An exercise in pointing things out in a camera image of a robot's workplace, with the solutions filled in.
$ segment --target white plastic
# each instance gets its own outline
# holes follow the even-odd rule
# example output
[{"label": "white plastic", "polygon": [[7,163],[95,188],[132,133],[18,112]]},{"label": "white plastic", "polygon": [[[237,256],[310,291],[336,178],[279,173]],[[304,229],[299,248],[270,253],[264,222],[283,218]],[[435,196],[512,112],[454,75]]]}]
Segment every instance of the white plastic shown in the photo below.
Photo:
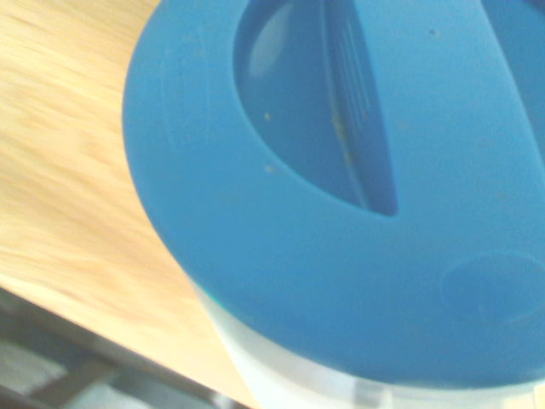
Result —
[{"label": "white plastic", "polygon": [[335,371],[269,341],[195,289],[261,409],[545,409],[543,387],[534,383],[452,391],[377,383]]}]

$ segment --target wooden table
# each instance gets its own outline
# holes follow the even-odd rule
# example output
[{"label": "wooden table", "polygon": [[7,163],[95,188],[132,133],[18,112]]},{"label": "wooden table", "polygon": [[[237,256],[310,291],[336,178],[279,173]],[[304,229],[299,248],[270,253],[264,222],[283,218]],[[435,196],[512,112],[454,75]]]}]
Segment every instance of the wooden table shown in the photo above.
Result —
[{"label": "wooden table", "polygon": [[0,0],[0,286],[257,406],[147,220],[123,83],[158,0]]}]

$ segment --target plastic container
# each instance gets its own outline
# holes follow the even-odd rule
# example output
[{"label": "plastic container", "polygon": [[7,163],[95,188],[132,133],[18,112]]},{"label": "plastic container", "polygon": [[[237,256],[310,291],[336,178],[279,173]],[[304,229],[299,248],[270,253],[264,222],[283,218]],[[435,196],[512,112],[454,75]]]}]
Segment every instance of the plastic container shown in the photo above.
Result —
[{"label": "plastic container", "polygon": [[131,173],[264,409],[538,407],[544,9],[159,5]]}]

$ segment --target blue plastic lid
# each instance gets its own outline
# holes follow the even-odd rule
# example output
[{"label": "blue plastic lid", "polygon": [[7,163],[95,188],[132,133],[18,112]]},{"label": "blue plastic lid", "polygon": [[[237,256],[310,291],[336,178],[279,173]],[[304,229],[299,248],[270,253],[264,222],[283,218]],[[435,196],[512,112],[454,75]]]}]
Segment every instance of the blue plastic lid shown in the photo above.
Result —
[{"label": "blue plastic lid", "polygon": [[187,273],[287,349],[387,383],[537,380],[544,67],[539,1],[163,0],[130,169]]}]

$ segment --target blue lid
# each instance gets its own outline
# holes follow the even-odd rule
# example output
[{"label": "blue lid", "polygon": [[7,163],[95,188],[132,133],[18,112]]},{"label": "blue lid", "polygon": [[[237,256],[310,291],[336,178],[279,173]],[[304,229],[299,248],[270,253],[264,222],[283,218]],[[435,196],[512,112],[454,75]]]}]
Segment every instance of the blue lid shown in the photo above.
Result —
[{"label": "blue lid", "polygon": [[543,11],[163,0],[123,107],[147,214],[223,308],[319,363],[545,378]]}]

